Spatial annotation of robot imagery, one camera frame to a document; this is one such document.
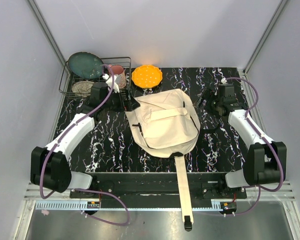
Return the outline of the cream canvas backpack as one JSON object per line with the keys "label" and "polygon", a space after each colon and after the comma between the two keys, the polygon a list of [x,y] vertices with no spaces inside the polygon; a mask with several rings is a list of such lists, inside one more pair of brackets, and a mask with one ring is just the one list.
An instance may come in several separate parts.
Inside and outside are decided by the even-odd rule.
{"label": "cream canvas backpack", "polygon": [[149,155],[173,159],[184,229],[194,223],[185,155],[196,146],[201,124],[189,95],[176,88],[136,97],[138,107],[126,111],[134,139]]}

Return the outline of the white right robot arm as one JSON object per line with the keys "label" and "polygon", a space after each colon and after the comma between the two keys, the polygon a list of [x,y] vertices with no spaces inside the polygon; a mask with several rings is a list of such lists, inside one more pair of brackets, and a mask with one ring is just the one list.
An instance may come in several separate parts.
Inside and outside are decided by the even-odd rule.
{"label": "white right robot arm", "polygon": [[229,198],[239,187],[257,186],[268,192],[282,187],[287,147],[262,131],[251,118],[250,109],[236,99],[232,84],[220,84],[217,91],[205,88],[194,105],[233,127],[248,149],[242,168],[227,173],[225,181],[217,185],[220,197]]}

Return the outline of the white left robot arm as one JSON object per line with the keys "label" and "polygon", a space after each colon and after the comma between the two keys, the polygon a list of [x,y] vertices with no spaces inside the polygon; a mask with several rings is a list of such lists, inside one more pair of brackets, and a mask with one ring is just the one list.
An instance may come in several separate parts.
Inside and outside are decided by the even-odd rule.
{"label": "white left robot arm", "polygon": [[30,182],[39,186],[43,199],[43,189],[63,193],[65,190],[78,190],[87,198],[98,193],[98,186],[88,173],[72,171],[69,159],[82,139],[90,133],[101,115],[109,111],[131,112],[140,104],[128,87],[115,90],[112,82],[96,82],[90,95],[78,108],[70,124],[45,147],[35,147],[31,152]]}

